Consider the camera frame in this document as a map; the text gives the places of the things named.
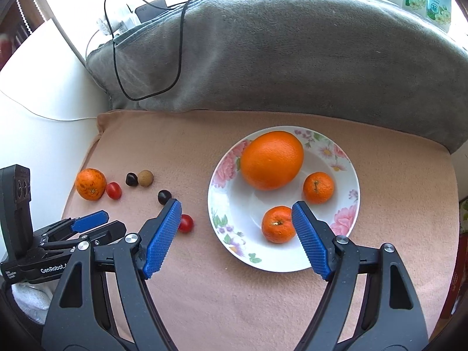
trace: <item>gray fabric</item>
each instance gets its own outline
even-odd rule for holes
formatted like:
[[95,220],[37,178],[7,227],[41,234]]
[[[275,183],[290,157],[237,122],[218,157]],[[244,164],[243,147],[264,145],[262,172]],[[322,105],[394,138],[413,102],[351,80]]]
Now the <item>gray fabric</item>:
[[[182,8],[117,39],[132,97],[177,73]],[[314,113],[443,144],[468,139],[468,56],[417,16],[373,0],[195,0],[185,16],[183,64],[170,91],[140,102],[120,90],[110,42],[87,68],[113,109]]]

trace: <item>silver bolt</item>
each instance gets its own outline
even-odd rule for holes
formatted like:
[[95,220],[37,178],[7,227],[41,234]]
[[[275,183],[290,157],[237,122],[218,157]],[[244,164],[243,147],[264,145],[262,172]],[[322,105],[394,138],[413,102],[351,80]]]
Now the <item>silver bolt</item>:
[[87,250],[90,244],[87,241],[82,241],[80,244],[78,244],[78,249],[80,251]]
[[350,240],[346,236],[338,235],[336,237],[336,242],[340,244],[348,244]]
[[138,235],[136,233],[129,233],[127,236],[125,236],[125,241],[127,243],[135,243],[138,240]]
[[383,250],[389,253],[395,252],[395,247],[390,243],[385,243],[383,245]]

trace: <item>peach cloth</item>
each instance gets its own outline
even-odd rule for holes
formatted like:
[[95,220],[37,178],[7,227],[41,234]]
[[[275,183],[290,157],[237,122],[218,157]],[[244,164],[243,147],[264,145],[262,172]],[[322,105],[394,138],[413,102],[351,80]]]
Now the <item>peach cloth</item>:
[[[244,136],[277,125],[323,133],[350,157],[361,207],[350,238],[358,245],[393,243],[416,287],[428,332],[450,285],[458,245],[458,198],[448,151],[425,138],[344,120],[259,112],[158,113],[113,111],[98,117],[100,135],[83,167],[101,170],[123,189],[88,202],[72,191],[64,217],[100,209],[136,232],[155,217],[166,188],[182,202],[195,229],[178,233],[148,287],[181,351],[293,350],[326,283],[306,269],[271,273],[233,257],[208,218],[207,191],[218,161]],[[125,185],[128,172],[154,172],[149,188]],[[115,280],[109,292],[121,336],[130,337]],[[360,276],[341,339],[352,336],[364,289]]]

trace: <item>blue gripper pad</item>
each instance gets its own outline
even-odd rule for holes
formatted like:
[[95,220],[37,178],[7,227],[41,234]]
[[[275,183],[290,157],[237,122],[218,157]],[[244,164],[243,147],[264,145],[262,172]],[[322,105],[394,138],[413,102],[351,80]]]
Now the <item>blue gripper pad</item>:
[[292,223],[302,247],[306,251],[310,265],[312,265],[315,273],[321,275],[326,280],[332,272],[328,265],[328,250],[310,224],[299,202],[296,202],[292,206],[292,210]]
[[148,245],[147,260],[143,267],[143,273],[146,278],[151,278],[154,272],[158,272],[159,269],[161,269],[162,262],[166,257],[172,239],[174,239],[177,229],[179,228],[181,217],[182,205],[179,201],[175,200],[169,212],[163,218],[158,231]]
[[71,226],[71,229],[76,232],[85,232],[92,228],[102,226],[109,221],[109,214],[104,211],[95,212],[93,214],[86,215],[82,218],[75,220],[75,223]]

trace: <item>white plate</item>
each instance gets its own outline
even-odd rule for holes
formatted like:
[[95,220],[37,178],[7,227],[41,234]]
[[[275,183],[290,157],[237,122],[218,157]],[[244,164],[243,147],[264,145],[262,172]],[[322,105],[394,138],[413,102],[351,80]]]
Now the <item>white plate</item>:
[[[283,130],[294,134],[304,146],[304,163],[296,178],[273,191],[251,187],[239,171],[245,147],[260,135]],[[219,241],[238,259],[271,272],[301,271],[310,267],[297,235],[285,244],[273,244],[261,233],[261,220],[275,206],[292,207],[302,196],[308,175],[325,172],[335,182],[335,192],[323,204],[310,204],[315,217],[328,223],[336,235],[351,233],[359,211],[359,183],[354,167],[328,137],[313,130],[282,126],[252,133],[235,144],[221,159],[208,189],[208,212]]]

